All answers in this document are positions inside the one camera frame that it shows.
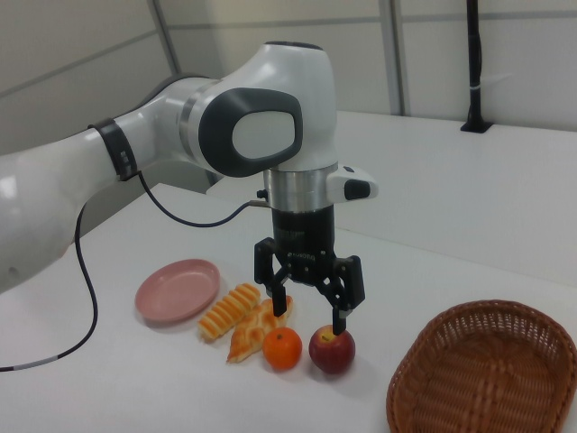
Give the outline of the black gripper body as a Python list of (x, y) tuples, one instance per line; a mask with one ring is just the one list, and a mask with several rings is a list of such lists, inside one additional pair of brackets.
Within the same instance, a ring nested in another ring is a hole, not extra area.
[(334, 207), (292, 213), (272, 210), (275, 256), (294, 282), (319, 286), (332, 275)]

